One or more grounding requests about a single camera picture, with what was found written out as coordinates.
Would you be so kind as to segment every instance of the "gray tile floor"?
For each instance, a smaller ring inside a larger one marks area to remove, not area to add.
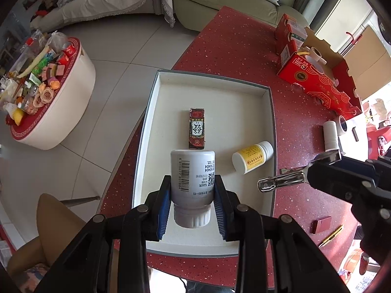
[[[87,109],[57,147],[41,151],[14,141],[0,122],[0,200],[25,241],[37,236],[42,193],[58,199],[102,195],[129,135],[144,111],[160,68],[171,69],[197,36],[158,15],[120,15],[67,26],[96,69]],[[84,220],[99,201],[73,207]]]

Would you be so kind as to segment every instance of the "tan chair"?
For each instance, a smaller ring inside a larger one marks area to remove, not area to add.
[[[74,214],[52,195],[42,194],[37,206],[38,237],[19,248],[7,265],[12,277],[38,263],[52,266],[61,252],[85,225],[85,221]],[[117,292],[118,250],[113,251],[111,264],[110,293]]]

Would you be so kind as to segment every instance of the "peach rose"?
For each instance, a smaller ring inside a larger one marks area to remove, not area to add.
[[[41,100],[44,104],[52,102],[54,97],[54,90],[46,87],[45,90],[41,93]]]
[[[40,107],[44,106],[44,103],[42,102],[40,93],[37,93],[35,95],[34,100],[33,100],[33,106],[36,107],[36,108],[40,108]]]
[[[59,89],[60,88],[60,82],[58,80],[52,80],[49,84],[50,88],[53,90]]]
[[[40,86],[39,86],[39,88],[38,88],[40,94],[43,93],[43,91],[45,90],[45,88],[46,88],[45,83],[41,83]]]

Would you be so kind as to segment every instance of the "barcode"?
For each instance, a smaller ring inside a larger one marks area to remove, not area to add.
[[[290,58],[290,54],[289,54],[289,48],[287,44],[284,50],[281,52],[281,65],[285,66],[289,58]]]
[[[190,161],[179,162],[179,188],[181,191],[189,191]]]

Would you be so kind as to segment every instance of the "red sparkly tabletop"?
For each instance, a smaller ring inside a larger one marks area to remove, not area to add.
[[[64,83],[66,82],[66,78],[70,74],[76,62],[76,59],[79,57],[79,53],[81,49],[79,39],[75,37],[70,37],[68,40],[74,46],[76,52],[69,57],[69,62],[65,66],[64,75],[61,77],[58,76],[58,80],[60,82],[61,87],[54,91],[54,98],[52,102],[50,102],[49,104],[45,104],[43,107],[39,108],[37,113],[34,115],[26,114],[22,120],[22,123],[19,126],[17,125],[11,126],[11,134],[15,140],[22,140],[23,138],[27,137],[31,133],[31,131],[33,131],[33,129],[40,122],[40,120],[42,119],[46,111],[49,109],[49,107],[55,102],[55,98],[57,94],[61,92],[61,89]]]
[[[321,125],[333,112],[314,102],[276,76],[274,28],[247,15],[223,7],[175,64],[175,70],[237,78],[271,88],[276,120],[277,165],[303,166],[324,151]],[[106,197],[101,213],[116,216],[131,207],[140,124]],[[338,269],[353,239],[357,221],[350,206],[307,184],[276,191],[274,217],[291,215],[309,233],[313,220],[332,216],[330,230],[310,237],[317,244],[341,224],[344,231],[321,250]],[[235,285],[237,257],[178,258],[147,254],[148,265],[188,280],[214,285]],[[274,285],[270,250],[267,253],[268,284]]]

